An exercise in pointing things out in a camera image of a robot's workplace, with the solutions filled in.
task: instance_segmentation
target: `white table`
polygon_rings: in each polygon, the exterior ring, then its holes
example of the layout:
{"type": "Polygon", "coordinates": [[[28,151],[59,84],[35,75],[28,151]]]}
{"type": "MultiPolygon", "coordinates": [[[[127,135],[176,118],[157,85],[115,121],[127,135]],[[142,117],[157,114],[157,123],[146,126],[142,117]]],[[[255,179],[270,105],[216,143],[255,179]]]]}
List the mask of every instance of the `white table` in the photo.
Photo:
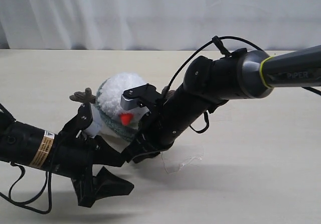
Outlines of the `white table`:
{"type": "MultiPolygon", "coordinates": [[[[190,54],[0,50],[0,102],[17,120],[57,133],[76,114],[79,104],[68,98],[73,92],[96,90],[122,71],[137,72],[161,91],[190,54]]],[[[320,119],[321,98],[301,88],[231,101],[210,116],[204,134],[188,129],[162,156],[109,168],[135,184],[129,196],[78,207],[70,180],[55,175],[49,215],[0,199],[0,223],[320,223],[320,119]]],[[[203,126],[202,117],[194,123],[203,126]]],[[[0,191],[7,194],[18,176],[17,168],[1,162],[0,191]]],[[[43,181],[44,172],[27,168],[14,199],[32,197],[43,181]]],[[[33,206],[46,209],[46,194],[33,206]]]]}

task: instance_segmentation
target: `white plush toy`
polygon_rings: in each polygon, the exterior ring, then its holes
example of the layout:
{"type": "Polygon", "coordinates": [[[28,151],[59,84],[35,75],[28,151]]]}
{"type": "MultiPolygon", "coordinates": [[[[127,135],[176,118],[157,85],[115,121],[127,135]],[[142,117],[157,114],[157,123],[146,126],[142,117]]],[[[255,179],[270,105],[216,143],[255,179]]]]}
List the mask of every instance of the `white plush toy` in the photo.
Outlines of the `white plush toy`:
{"type": "MultiPolygon", "coordinates": [[[[120,106],[121,95],[127,89],[145,85],[146,82],[136,73],[122,72],[105,80],[96,96],[90,96],[90,102],[99,110],[104,122],[103,135],[122,138],[131,142],[137,133],[138,122],[148,112],[146,107],[124,110],[120,106]]],[[[72,101],[84,102],[84,92],[75,92],[69,98],[72,101]]]]}

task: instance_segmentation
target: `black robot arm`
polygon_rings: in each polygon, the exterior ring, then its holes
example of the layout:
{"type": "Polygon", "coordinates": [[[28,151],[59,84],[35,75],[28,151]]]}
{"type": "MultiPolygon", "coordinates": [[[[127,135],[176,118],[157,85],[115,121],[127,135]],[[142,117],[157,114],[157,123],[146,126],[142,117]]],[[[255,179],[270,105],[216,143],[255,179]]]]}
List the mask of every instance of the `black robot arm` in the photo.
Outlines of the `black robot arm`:
{"type": "Polygon", "coordinates": [[[126,90],[124,109],[147,106],[135,139],[122,155],[138,163],[168,150],[207,111],[232,99],[264,98],[275,87],[321,86],[321,46],[271,57],[262,50],[238,49],[219,60],[197,57],[169,99],[150,84],[126,90]]]}

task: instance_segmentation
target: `clear plastic piece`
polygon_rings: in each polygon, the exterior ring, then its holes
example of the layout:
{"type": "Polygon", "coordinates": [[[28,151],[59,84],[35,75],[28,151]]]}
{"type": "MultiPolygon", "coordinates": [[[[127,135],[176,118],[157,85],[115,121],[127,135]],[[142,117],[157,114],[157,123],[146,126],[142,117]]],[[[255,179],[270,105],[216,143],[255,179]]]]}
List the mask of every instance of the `clear plastic piece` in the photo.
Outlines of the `clear plastic piece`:
{"type": "Polygon", "coordinates": [[[182,170],[190,164],[202,160],[204,149],[202,145],[172,146],[170,151],[162,153],[164,168],[168,174],[182,170]]]}

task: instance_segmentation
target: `stuffed toy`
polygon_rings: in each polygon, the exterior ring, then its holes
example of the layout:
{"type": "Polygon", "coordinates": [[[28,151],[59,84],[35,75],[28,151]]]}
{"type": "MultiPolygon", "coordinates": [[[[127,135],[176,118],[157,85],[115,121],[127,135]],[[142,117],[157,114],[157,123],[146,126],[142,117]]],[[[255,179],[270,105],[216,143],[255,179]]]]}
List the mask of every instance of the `stuffed toy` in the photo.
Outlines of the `stuffed toy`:
{"type": "MultiPolygon", "coordinates": [[[[104,122],[101,134],[131,142],[138,131],[139,120],[149,110],[146,107],[124,110],[120,106],[121,95],[127,89],[145,84],[146,82],[138,74],[122,72],[105,80],[96,95],[92,94],[90,88],[86,88],[85,92],[75,92],[69,98],[76,102],[90,102],[99,110],[104,122]]],[[[173,90],[169,91],[167,98],[173,93],[173,90]]]]}

